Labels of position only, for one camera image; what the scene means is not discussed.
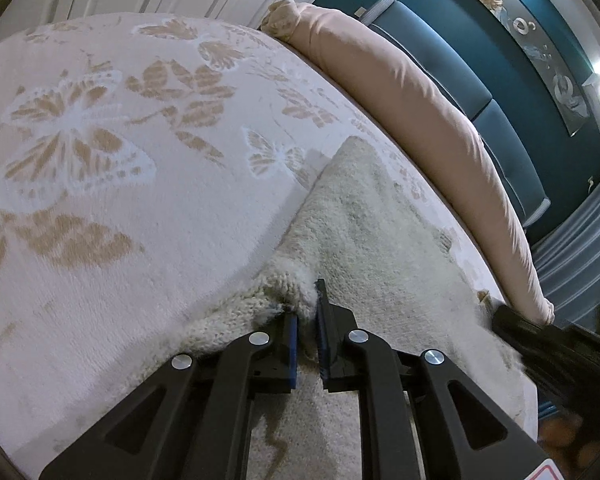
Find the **cream knitted sweater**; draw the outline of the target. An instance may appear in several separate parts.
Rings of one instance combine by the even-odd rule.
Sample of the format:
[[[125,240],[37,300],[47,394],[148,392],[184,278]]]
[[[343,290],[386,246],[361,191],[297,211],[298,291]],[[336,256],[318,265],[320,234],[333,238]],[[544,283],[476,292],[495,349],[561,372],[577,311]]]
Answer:
[[[183,333],[186,346],[210,353],[283,310],[298,315],[298,386],[286,396],[257,400],[249,478],[361,477],[358,398],[325,391],[318,376],[317,280],[325,281],[334,304],[350,309],[359,326],[392,348],[445,353],[536,435],[535,392],[516,352],[490,331],[490,296],[468,282],[443,233],[406,199],[376,150],[351,138],[316,180],[260,272]]]

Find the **pink rolled duvet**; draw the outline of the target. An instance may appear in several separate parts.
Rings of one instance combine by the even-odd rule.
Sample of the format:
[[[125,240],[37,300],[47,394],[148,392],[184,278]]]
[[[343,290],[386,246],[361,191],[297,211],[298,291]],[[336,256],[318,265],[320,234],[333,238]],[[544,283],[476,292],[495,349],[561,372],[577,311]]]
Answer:
[[[524,229],[469,119],[406,53],[339,10],[279,0],[260,29],[296,49],[370,113],[471,232],[513,308],[554,320]]]

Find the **butterfly pattern bed cover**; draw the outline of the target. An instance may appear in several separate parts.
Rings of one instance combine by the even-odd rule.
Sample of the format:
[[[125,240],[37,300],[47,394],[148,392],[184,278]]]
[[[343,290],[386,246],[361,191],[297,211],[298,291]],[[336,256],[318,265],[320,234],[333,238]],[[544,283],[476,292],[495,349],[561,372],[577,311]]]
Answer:
[[[351,136],[497,297],[422,170],[272,38],[117,14],[0,42],[0,445],[26,477],[260,272]]]

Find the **teal upholstered headboard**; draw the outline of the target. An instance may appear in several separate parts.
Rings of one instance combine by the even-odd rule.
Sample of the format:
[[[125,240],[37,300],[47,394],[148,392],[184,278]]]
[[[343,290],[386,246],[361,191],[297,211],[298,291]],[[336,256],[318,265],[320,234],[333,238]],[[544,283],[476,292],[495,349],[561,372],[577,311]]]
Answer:
[[[406,53],[474,124],[524,228],[550,206],[535,166],[492,93],[429,24],[399,0],[378,0],[360,21]]]

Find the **floral wall art panel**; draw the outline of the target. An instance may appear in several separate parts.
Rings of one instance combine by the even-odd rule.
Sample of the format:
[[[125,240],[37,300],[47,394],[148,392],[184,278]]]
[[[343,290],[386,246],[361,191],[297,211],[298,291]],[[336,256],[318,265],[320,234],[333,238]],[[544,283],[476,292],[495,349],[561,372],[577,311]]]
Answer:
[[[582,84],[593,73],[580,42],[550,0],[477,0],[533,66],[572,138],[592,119]]]

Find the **grey striped curtain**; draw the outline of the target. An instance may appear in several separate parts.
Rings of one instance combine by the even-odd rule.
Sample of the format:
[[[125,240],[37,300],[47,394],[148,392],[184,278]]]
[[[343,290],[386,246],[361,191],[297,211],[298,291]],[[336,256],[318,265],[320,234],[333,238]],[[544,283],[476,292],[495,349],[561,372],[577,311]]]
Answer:
[[[600,306],[600,183],[577,210],[533,248],[554,324],[592,330]]]

